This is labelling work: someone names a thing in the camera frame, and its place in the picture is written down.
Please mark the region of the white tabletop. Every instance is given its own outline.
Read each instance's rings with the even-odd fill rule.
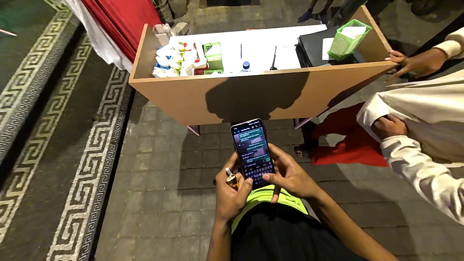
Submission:
[[[279,70],[300,68],[295,45],[304,34],[326,30],[325,25],[292,26],[226,33],[192,34],[171,37],[169,42],[196,42],[197,46],[221,43],[224,73],[239,72],[248,61],[252,72],[269,70],[277,46],[275,67]]]

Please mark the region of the white shirt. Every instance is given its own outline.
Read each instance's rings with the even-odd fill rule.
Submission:
[[[448,57],[464,57],[464,28],[436,46]],[[449,217],[464,225],[464,179],[447,167],[464,166],[464,70],[422,82],[388,86],[357,115],[358,123],[380,142],[390,167],[417,192]],[[403,120],[407,136],[380,140],[372,123],[387,114]]]

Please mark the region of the white sleeve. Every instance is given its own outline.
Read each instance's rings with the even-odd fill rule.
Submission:
[[[464,27],[448,34],[445,41],[434,48],[444,51],[448,55],[448,59],[464,57]]]
[[[464,225],[464,178],[456,179],[449,169],[421,152],[419,142],[407,136],[388,137],[380,144],[394,172],[406,179],[429,203]]]

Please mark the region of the desk leg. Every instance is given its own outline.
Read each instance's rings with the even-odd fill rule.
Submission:
[[[310,121],[312,119],[312,117],[310,118],[306,118],[304,119],[303,121],[300,121],[300,119],[296,118],[296,119],[293,119],[293,125],[295,127],[295,130],[298,129],[299,127],[303,126],[305,123],[307,123],[308,121]]]
[[[187,126],[187,128],[191,130],[193,133],[195,133],[197,136],[200,136],[200,125]]]

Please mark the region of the person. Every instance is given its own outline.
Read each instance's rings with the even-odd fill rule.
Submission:
[[[236,174],[239,188],[226,183],[236,168],[234,153],[216,176],[216,210],[207,261],[227,260],[397,260],[358,227],[295,160],[273,144],[276,174],[251,190],[253,180]],[[306,199],[321,222],[307,214]]]
[[[309,5],[309,8],[302,16],[298,18],[298,23],[303,23],[304,21],[307,21],[311,18],[311,15],[313,13],[314,6],[319,0],[312,0],[311,4]],[[327,0],[325,2],[325,6],[322,9],[322,11],[319,13],[320,19],[322,23],[326,24],[327,23],[327,11],[329,10],[330,5],[334,2],[334,0]]]
[[[403,68],[388,80],[408,72],[421,78],[438,71],[447,59],[463,57],[461,28],[443,43],[411,58],[391,51],[386,60]],[[380,143],[382,156],[394,172],[422,198],[464,225],[464,179],[454,178],[449,169],[464,166],[464,70],[388,88],[361,107],[357,122]],[[351,163],[360,160],[352,158]]]

